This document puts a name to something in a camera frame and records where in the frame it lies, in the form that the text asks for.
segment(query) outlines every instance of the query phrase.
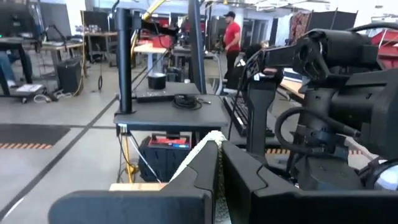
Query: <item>orange striped tape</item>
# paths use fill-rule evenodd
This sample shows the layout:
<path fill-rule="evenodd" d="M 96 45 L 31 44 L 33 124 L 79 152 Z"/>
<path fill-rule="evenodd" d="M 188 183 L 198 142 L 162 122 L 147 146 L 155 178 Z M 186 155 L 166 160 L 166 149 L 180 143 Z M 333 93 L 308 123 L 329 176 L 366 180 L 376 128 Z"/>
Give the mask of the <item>orange striped tape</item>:
<path fill-rule="evenodd" d="M 289 155 L 290 151 L 288 149 L 267 149 L 266 154 L 274 154 L 274 155 Z M 361 150 L 349 150 L 350 155 L 362 155 Z"/>
<path fill-rule="evenodd" d="M 40 143 L 0 143 L 0 149 L 51 149 L 50 144 Z"/>

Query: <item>black partition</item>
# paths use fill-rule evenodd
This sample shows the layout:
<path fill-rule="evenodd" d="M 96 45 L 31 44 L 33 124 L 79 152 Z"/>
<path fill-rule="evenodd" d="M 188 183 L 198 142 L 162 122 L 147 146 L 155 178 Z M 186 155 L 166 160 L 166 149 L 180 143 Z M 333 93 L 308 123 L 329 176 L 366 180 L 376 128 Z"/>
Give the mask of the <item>black partition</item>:
<path fill-rule="evenodd" d="M 357 13 L 329 11 L 313 12 L 307 24 L 307 31 L 312 29 L 346 30 L 352 28 Z"/>
<path fill-rule="evenodd" d="M 277 30 L 278 30 L 278 18 L 275 18 L 272 20 L 271 36 L 269 37 L 270 46 L 275 45 Z"/>

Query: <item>wooden board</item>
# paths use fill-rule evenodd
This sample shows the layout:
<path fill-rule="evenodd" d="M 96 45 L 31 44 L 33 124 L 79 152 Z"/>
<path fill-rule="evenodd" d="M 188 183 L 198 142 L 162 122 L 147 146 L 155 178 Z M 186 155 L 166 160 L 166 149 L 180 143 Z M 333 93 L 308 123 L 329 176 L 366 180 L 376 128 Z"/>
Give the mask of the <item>wooden board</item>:
<path fill-rule="evenodd" d="M 157 48 L 153 47 L 152 43 L 149 44 L 142 44 L 140 46 L 137 46 L 134 48 L 134 52 L 139 52 L 139 53 L 153 53 L 153 54 L 164 54 L 167 49 L 165 48 Z"/>
<path fill-rule="evenodd" d="M 282 80 L 282 83 L 280 83 L 280 85 L 282 88 L 285 88 L 286 90 L 304 99 L 304 95 L 299 93 L 299 89 L 302 86 L 301 83 L 293 82 L 290 80 Z"/>
<path fill-rule="evenodd" d="M 92 37 L 109 37 L 118 35 L 117 32 L 85 32 L 85 35 Z"/>
<path fill-rule="evenodd" d="M 167 183 L 135 183 L 135 184 L 112 184 L 109 188 L 110 191 L 130 191 L 130 190 L 145 190 L 145 191 L 159 191 Z"/>

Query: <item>blue jeans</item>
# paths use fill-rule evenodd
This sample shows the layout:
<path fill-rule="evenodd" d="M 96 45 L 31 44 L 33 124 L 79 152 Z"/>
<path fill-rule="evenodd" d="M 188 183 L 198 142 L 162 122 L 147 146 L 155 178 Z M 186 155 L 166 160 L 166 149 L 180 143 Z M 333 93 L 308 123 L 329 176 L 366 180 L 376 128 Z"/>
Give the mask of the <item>blue jeans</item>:
<path fill-rule="evenodd" d="M 25 54 L 25 57 L 29 75 L 32 75 L 32 61 L 30 60 L 29 55 Z M 5 51 L 0 51 L 0 67 L 7 81 L 16 81 L 11 65 L 19 59 L 21 59 L 19 55 L 9 55 Z"/>

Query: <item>black tabletop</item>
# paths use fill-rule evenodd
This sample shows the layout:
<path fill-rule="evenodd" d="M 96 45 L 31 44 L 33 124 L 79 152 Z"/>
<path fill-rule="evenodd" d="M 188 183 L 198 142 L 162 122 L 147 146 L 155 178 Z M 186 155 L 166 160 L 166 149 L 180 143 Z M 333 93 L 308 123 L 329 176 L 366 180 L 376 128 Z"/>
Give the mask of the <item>black tabletop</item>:
<path fill-rule="evenodd" d="M 200 94 L 198 88 L 194 83 L 178 83 L 178 82 L 166 82 L 166 88 L 163 90 L 151 90 L 148 87 L 148 81 L 144 80 L 139 86 L 136 88 L 136 93 L 142 94 L 144 92 L 157 92 L 157 91 L 166 91 L 172 95 L 175 94 Z"/>
<path fill-rule="evenodd" d="M 137 87 L 137 92 L 150 91 L 147 82 Z M 174 94 L 197 94 L 198 98 L 211 102 L 202 104 L 198 110 L 183 110 L 172 102 L 136 103 L 132 102 L 133 114 L 117 114 L 114 123 L 127 125 L 136 131 L 211 131 L 228 125 L 223 112 L 223 102 L 216 95 L 199 95 L 193 83 L 167 82 L 167 91 Z"/>

